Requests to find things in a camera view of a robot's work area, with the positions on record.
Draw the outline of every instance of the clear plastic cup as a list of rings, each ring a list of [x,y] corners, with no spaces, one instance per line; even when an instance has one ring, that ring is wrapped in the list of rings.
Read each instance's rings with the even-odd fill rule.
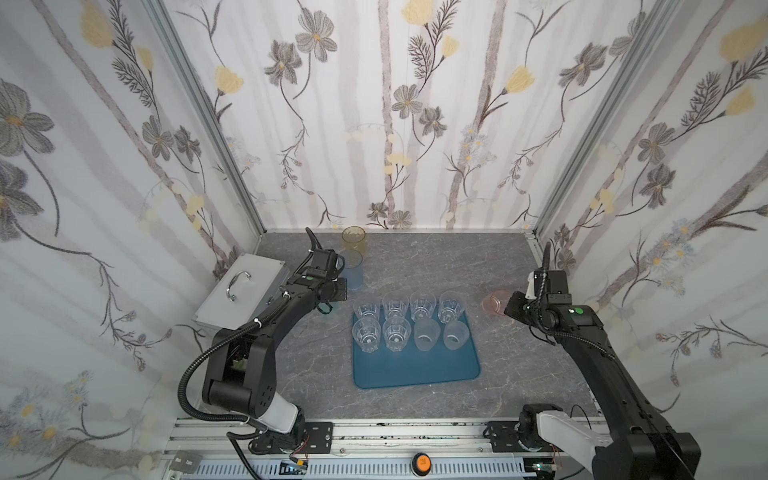
[[[382,299],[384,318],[388,319],[391,315],[405,317],[408,312],[408,303],[408,293],[400,291],[387,293]]]
[[[449,290],[440,296],[437,317],[443,323],[457,320],[464,313],[466,305],[466,300],[462,294]]]
[[[411,336],[411,323],[399,315],[390,316],[382,327],[386,347],[399,352],[406,347]]]
[[[357,318],[372,316],[376,322],[379,321],[379,298],[376,295],[364,293],[355,298],[355,313]]]
[[[435,311],[437,299],[434,295],[421,290],[416,290],[411,294],[411,319],[414,323],[422,318],[432,318],[432,312]]]
[[[382,338],[382,327],[379,319],[374,316],[364,316],[352,325],[352,337],[365,353],[373,353],[379,348]]]

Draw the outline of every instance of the orange button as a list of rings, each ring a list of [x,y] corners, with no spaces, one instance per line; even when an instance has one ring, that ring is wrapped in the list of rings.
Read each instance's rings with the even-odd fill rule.
[[[432,460],[430,460],[427,455],[421,455],[418,459],[416,459],[416,468],[422,472],[427,472],[431,466]]]

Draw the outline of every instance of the blue cup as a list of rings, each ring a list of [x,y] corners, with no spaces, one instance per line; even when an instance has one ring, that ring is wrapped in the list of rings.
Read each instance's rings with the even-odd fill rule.
[[[362,255],[357,250],[344,250],[339,255],[344,257],[344,271],[341,272],[341,276],[346,278],[347,290],[360,290],[364,280],[362,276]]]

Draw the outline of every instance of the case handle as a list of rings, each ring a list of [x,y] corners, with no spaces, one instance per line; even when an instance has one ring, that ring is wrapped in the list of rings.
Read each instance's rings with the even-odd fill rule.
[[[237,300],[237,297],[234,296],[234,294],[230,294],[230,288],[232,288],[232,285],[234,285],[235,282],[237,282],[237,277],[239,277],[241,273],[245,273],[245,277],[250,278],[250,273],[248,273],[245,270],[241,270],[235,273],[235,276],[233,276],[232,280],[230,280],[230,284],[227,286],[227,291],[225,292],[227,294],[227,298],[230,299],[230,302],[234,302],[235,300]]]

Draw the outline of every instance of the gray marble countertop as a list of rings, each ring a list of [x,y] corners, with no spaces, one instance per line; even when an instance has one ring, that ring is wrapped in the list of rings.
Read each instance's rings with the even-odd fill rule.
[[[324,248],[343,250],[341,233],[318,235]],[[474,380],[435,385],[359,389],[352,376],[352,302],[329,315],[301,319],[277,349],[277,389],[307,418],[466,418],[518,416],[531,402],[566,409],[595,408],[587,383],[560,346],[536,340],[512,319],[489,316],[482,299],[499,289],[522,290],[534,257],[520,233],[369,233],[365,286],[349,292],[446,290],[468,298],[481,373]],[[306,255],[304,233],[268,233],[257,251],[293,270]]]

